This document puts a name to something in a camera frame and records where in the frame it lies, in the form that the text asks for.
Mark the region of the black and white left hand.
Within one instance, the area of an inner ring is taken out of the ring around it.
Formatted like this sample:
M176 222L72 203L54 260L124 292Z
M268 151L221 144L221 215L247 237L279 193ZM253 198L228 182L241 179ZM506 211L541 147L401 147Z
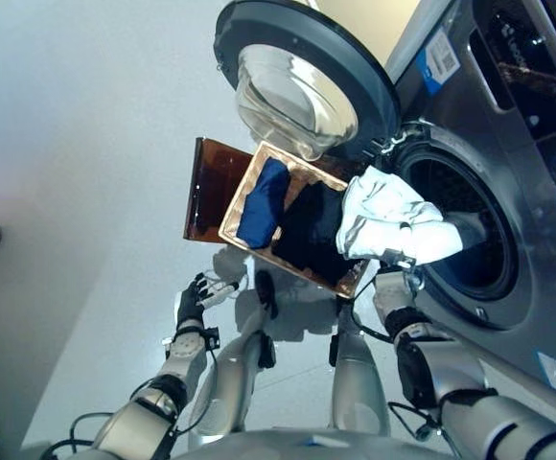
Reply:
M204 273L198 273L193 281L179 293L179 301L174 307L176 328L186 321L195 320L202 323L203 313L222 303L239 289L237 281L225 283L212 281Z

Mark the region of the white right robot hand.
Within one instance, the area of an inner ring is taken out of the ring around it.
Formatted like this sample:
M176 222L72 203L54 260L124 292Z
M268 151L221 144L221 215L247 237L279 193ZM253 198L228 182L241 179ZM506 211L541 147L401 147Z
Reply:
M378 274L410 272L416 267L416 258L403 251L386 249L379 257Z

